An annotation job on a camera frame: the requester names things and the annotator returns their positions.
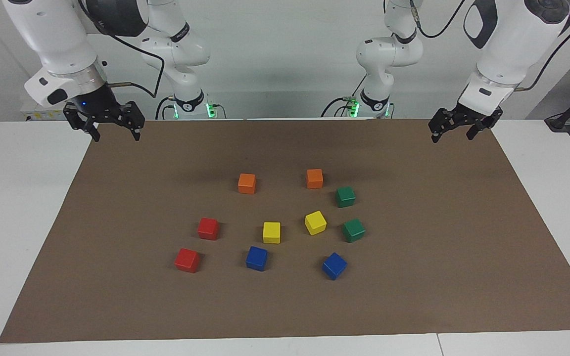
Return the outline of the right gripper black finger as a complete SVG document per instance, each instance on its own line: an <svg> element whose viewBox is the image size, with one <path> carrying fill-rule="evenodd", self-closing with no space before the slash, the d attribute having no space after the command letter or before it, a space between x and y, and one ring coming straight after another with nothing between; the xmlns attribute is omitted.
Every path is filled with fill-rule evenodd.
<svg viewBox="0 0 570 356"><path fill-rule="evenodd" d="M74 103L66 103L63 108L63 115L73 130L82 130L92 137L94 142L99 142L100 133L95 126L93 120L88 120L86 115L82 114Z"/></svg>
<svg viewBox="0 0 570 356"><path fill-rule="evenodd" d="M145 117L135 101L129 101L118 106L117 125L128 129L134 140L140 140L141 129L144 128L144 124Z"/></svg>

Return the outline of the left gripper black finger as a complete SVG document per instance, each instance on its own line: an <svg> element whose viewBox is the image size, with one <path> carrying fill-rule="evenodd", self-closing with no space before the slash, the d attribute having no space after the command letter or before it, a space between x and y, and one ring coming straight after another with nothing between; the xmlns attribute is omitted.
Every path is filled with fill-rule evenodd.
<svg viewBox="0 0 570 356"><path fill-rule="evenodd" d="M430 139L433 143L439 142L441 136L459 126L460 114L457 110L446 110L439 108L430 119L428 127L430 130Z"/></svg>
<svg viewBox="0 0 570 356"><path fill-rule="evenodd" d="M484 119L478 120L470 127L466 133L468 140L473 140L475 136L483 130L492 129L500 119L500 116L489 116Z"/></svg>

